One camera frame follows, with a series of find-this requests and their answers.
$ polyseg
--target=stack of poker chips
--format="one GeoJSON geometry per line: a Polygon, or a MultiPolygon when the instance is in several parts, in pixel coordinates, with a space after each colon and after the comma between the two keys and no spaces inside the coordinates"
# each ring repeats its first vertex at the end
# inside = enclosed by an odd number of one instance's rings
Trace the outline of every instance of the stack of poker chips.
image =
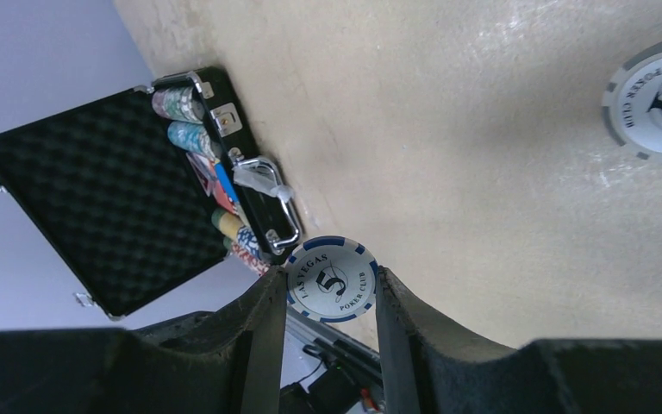
{"type": "Polygon", "coordinates": [[[169,125],[169,141],[186,151],[202,154],[212,162],[219,162],[216,148],[212,148],[212,140],[207,129],[202,125],[204,107],[193,96],[194,89],[168,88],[156,91],[151,98],[153,110],[173,122],[169,125]]]}
{"type": "Polygon", "coordinates": [[[207,129],[203,125],[174,121],[169,125],[168,135],[173,145],[190,153],[204,155],[212,164],[219,162],[212,150],[212,141],[207,129]]]}
{"type": "Polygon", "coordinates": [[[242,260],[242,263],[253,272],[256,272],[258,276],[264,275],[267,273],[268,269],[270,269],[270,264],[253,256],[252,253],[246,251],[242,246],[237,244],[237,242],[232,241],[229,237],[224,238],[224,247],[227,248],[227,251],[229,251],[231,255],[242,260]]]}
{"type": "Polygon", "coordinates": [[[216,209],[212,213],[212,224],[252,256],[262,259],[257,237],[237,216],[224,209],[216,209]]]}
{"type": "Polygon", "coordinates": [[[166,119],[190,123],[202,123],[204,107],[194,99],[194,89],[168,88],[154,92],[151,98],[153,110],[166,119]]]}

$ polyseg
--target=case handle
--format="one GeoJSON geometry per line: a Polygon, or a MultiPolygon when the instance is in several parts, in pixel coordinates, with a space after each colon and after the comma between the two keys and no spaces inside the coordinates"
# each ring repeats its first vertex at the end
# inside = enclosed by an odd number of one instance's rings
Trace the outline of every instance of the case handle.
{"type": "MultiPolygon", "coordinates": [[[[265,168],[266,170],[270,171],[273,179],[275,179],[275,182],[278,185],[284,185],[283,178],[280,176],[280,171],[278,170],[278,166],[276,166],[275,163],[267,157],[260,156],[248,160],[237,160],[235,165],[237,165],[239,168],[265,168]]],[[[298,241],[301,240],[302,235],[301,226],[298,223],[296,209],[293,207],[293,204],[290,202],[290,200],[286,201],[279,198],[278,201],[280,202],[280,206],[283,209],[283,213],[285,214],[285,219],[288,220],[288,224],[290,225],[290,229],[292,230],[293,234],[290,237],[284,239],[281,239],[278,236],[278,233],[276,233],[276,231],[273,229],[264,234],[267,242],[270,243],[272,248],[275,250],[273,252],[275,254],[280,254],[284,249],[298,243],[298,241]]]]}

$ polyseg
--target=metal corner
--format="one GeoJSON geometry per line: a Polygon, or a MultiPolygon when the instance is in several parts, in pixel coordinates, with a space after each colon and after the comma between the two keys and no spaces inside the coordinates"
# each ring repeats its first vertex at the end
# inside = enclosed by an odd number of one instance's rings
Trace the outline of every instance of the metal corner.
{"type": "Polygon", "coordinates": [[[212,84],[209,82],[204,82],[196,72],[188,71],[185,76],[191,81],[191,83],[194,84],[197,92],[199,92],[199,94],[202,95],[204,99],[210,99],[215,95],[215,91],[212,89],[212,84]]]}
{"type": "Polygon", "coordinates": [[[133,88],[133,91],[134,92],[143,92],[147,95],[150,95],[155,91],[155,89],[152,86],[138,85],[138,86],[135,86],[135,88],[133,88]]]}
{"type": "Polygon", "coordinates": [[[123,319],[125,319],[125,315],[121,315],[121,316],[119,316],[119,317],[116,317],[116,316],[110,315],[109,313],[107,313],[106,315],[108,315],[108,319],[109,319],[111,322],[120,322],[120,321],[122,321],[123,319]]]}

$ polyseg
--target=gray and white poker chip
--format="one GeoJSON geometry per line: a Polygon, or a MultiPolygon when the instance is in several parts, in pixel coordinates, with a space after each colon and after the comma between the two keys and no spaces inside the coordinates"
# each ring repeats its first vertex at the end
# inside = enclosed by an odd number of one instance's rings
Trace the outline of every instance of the gray and white poker chip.
{"type": "Polygon", "coordinates": [[[320,322],[367,312],[377,296],[377,261],[361,244],[327,235],[298,246],[285,263],[288,303],[320,322]]]}
{"type": "Polygon", "coordinates": [[[662,42],[618,69],[603,93],[603,120],[618,145],[662,162],[662,42]]]}

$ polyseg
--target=blue and white poker chip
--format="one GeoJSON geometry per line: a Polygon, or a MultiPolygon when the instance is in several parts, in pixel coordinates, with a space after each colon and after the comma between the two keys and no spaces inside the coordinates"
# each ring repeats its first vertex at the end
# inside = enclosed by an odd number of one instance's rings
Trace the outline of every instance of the blue and white poker chip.
{"type": "Polygon", "coordinates": [[[285,262],[288,303],[320,322],[367,312],[377,297],[377,261],[361,244],[335,235],[308,240],[285,262]]]}

